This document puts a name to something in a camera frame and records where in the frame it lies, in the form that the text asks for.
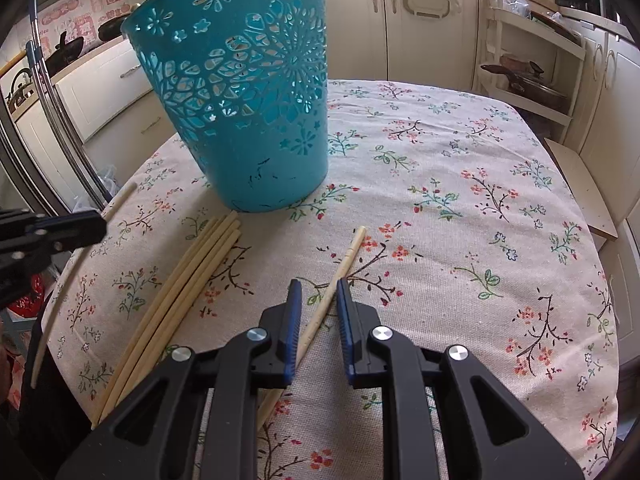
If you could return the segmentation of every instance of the silver screw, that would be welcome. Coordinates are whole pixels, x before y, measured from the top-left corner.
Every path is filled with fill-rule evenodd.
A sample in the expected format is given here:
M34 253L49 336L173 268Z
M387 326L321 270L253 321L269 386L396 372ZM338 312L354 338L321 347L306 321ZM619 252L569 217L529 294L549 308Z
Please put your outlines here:
M469 355L469 350L467 350L462 345L453 345L449 348L449 357L451 357L454 361L464 361Z
M378 341L386 341L387 339L391 339L391 336L394 334L394 331L391 330L388 326L380 325L375 327L371 333L373 337L375 337Z
M267 337L267 331L260 327L250 328L246 331L246 336L251 341L262 341Z
M191 350L186 346L178 346L173 352L171 352L171 359L178 361L187 361L191 357Z

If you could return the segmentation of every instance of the wooden stick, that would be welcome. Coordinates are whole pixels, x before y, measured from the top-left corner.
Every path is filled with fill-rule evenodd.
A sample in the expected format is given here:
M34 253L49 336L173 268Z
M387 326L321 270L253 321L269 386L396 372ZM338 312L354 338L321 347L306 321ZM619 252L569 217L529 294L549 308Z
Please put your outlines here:
M129 351L130 346L132 346L131 352L128 355L123 354L120 358L120 361L125 360L124 365L122 366L122 370L120 374L115 378L113 383L113 387L109 392L106 402L104 403L104 407L101 410L100 420L103 420L107 413L111 413L111 410L116 406L118 398L122 393L122 389L127 384L131 372L135 368L140 356L143 354L146 345L149 343L151 338L153 337L156 329L162 322L162 319L166 315L166 313L171 308L172 304L174 304L175 298L180 294L180 291L187 283L191 275L196 271L197 267L200 265L201 261L204 257L209 253L210 249L213 245L220 239L222 234L229 228L231 224L236 221L238 217L238 213L236 211L232 211L229 215L220 222L213 232L209 235L209 238L202 241L200 247L195 254L192 256L190 261L186 263L183 271L180 273L179 277L173 283L165 283L168 286L168 292L160 301L154 301L152 306L149 307L147 311L147 315L143 318L143 321L147 320L147 323L141 322L139 327L142 329L140 336L138 338L132 338L130 344L127 346L125 352Z
M189 283L184 286L180 296L175 301L174 306L172 306L171 311L162 320L162 324L154 334L153 340L149 342L149 345L146 347L145 352L138 361L136 368L133 370L129 381L127 381L127 385L122 391L118 402L121 402L127 395L129 395L133 388L135 388L153 369L154 365L162 355L164 348L166 348L175 331L178 329L178 326L184 319L184 316L186 316L187 312L191 308L191 305L193 305L193 302L198 298L202 289L206 286L210 276L231 250L233 244L238 241L238 238L240 237L240 231L238 229L233 229L231 232L227 230L227 232L228 234L225 233L225 235L220 238L218 243L212 248L205 261L203 261L197 272L194 273L189 280Z
M106 220L107 224L111 221L113 216L118 212L118 210L122 207L122 205L127 201L127 198L138 188L138 184L130 180L125 184L125 186L120 190L120 192L114 197L111 202L111 207L107 209L103 213L103 218ZM62 300L66 298L67 293L69 292L69 287L74 282L76 278L76 274L78 270L82 266L82 263L86 260L87 255L89 254L90 247L83 247L80 249L80 253L78 257L73 262L72 267L69 269L69 273L66 276L65 282L60 287L58 291L58 295L56 300L53 302L53 306L51 307L51 313L49 318L47 319L46 324L42 329L42 336L40 337L40 343L38 344L38 351L36 352L36 357L33 362L33 370L31 371L31 387L35 388L38 383L38 374L40 373L40 368L42 367L42 360L44 359L44 352L47 349L47 344L49 343L49 337L51 336L51 332L53 330L53 323L55 319L58 317L58 313L60 312L60 307L62 306Z
M367 234L366 228L362 226L358 227L356 233L353 236L353 239L351 240L349 249L347 249L347 252L344 254L344 258L340 262L338 269L335 271L334 276L329 282L329 286L324 292L324 296L322 297L320 305L318 305L318 307L314 311L311 319L309 320L309 323L305 327L305 331L300 336L300 340L298 341L298 351L296 352L296 368L298 368L300 361L302 361L302 359L304 358L306 351L308 350L311 342L316 336L316 332L318 332L318 329L322 325L322 320L326 316L326 313L331 305L331 300L334 297L338 280L344 278L349 272L351 264L353 263L356 254L358 253L358 249L360 248L360 245L364 240L365 234ZM262 425L267 422L267 420L271 416L271 413L273 413L273 409L276 407L276 404L283 392L284 390L269 390L262 400L262 403L258 408L256 417L258 430L260 430Z
M21 50L20 52L18 52L18 54L13 56L9 61L9 63L7 63L2 68L0 68L0 77L2 77L4 74L9 72L9 70L11 70L14 66L16 66L26 55L27 55L27 51Z
M142 317L142 320L140 321L140 323L138 323L138 326L136 327L136 331L134 332L133 336L129 340L129 343L125 348L125 351L120 356L120 360L118 361L118 366L116 367L113 375L110 377L106 389L98 397L98 401L96 402L94 412L90 417L92 430L94 430L95 427L98 425L98 421L100 420L100 415L102 414L102 410L107 404L107 401L111 395L111 392L113 391L116 381L122 374L127 364L127 360L129 359L129 356L133 352L136 342L142 337L142 334L145 328L151 323L151 320L155 312L158 310L158 306L164 301L164 298L171 291L172 286L174 286L176 281L180 278L180 276L186 269L187 265L191 261L193 261L195 255L198 253L200 248L207 242L207 240L209 239L209 235L213 231L215 231L217 227L220 226L222 221L223 221L222 218L219 220L212 218L209 220L209 222L207 222L206 227L200 232L196 240L190 245L189 249L187 249L187 251L183 254L182 258L178 261L178 264L176 265L173 272L169 275L169 277L166 280L164 280L164 283L162 284L162 287L158 291L158 294L156 294L156 297L152 301L149 308L146 310L145 315Z

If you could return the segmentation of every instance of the floral tablecloth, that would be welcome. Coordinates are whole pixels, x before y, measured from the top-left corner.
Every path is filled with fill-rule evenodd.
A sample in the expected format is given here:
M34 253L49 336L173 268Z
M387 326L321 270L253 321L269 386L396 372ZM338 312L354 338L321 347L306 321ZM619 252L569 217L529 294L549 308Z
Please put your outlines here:
M334 80L328 108L325 181L286 209L241 214L242 237L172 344L223 345L293 277L304 324L362 224L354 298L425 348L469 347L595 476L615 441L615 325L587 225L543 147L513 108L464 92ZM49 343L87 413L161 283L226 212L177 136L133 179ZM331 314L259 436L259 477L380 478L380 402L348 387Z

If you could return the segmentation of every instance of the table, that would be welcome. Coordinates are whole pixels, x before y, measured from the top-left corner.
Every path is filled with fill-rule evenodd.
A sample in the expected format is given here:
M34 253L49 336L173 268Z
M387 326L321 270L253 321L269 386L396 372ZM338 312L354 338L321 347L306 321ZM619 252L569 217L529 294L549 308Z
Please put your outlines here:
M303 284L304 325L363 224L354 299L420 346L467 346L595 476L617 420L612 300L580 208L536 137L509 105L409 84L329 81L328 113L325 181L288 208L241 214L242 237L172 345L222 346L283 301L291 278ZM49 342L87 413L161 283L226 212L177 136L133 179L137 193L80 269ZM332 312L260 433L260 478L380 478L380 403L348 387ZM523 468L536 460L531 450Z

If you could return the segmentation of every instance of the dish rack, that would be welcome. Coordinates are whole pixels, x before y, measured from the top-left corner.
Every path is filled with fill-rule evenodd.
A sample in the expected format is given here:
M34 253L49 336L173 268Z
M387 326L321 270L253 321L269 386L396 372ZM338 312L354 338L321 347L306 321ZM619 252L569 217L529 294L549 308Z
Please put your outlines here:
M580 34L575 34L580 41L580 44L576 44L541 23L534 22L520 16L519 14L504 10L502 8L502 0L494 0L493 5L491 5L491 3L491 0L482 0L480 9L479 34L481 36L478 41L479 52L477 56L478 64L476 65L474 90L488 94L489 97L493 99L498 99L499 101L503 101L514 107L528 110L529 112L533 112L539 116L547 118L554 123L560 124L562 126L561 132L554 137L556 137L555 140L557 142L562 143L569 124L571 123L575 100L578 89L580 88L582 68L586 54L584 38ZM492 26L492 22L495 23L493 44L489 41L490 35L488 33L489 28ZM547 81L545 84L552 88L556 88L558 79L562 73L564 87L571 90L571 92L564 92L568 95L570 100L570 106L567 114L563 114L523 96L499 88L498 78L504 76L489 74L480 68L480 66L485 63L500 64L500 58L503 54L517 54L517 52L511 52L503 48L504 36L505 34L508 34L508 30L511 27L523 30L524 32L541 38L542 40L557 47L553 76L551 81ZM569 67L564 67L564 65L567 64L566 54L564 53L568 53L570 57L577 60L577 62L573 60L571 63L571 70L568 72L569 75L567 75L566 70L566 68Z

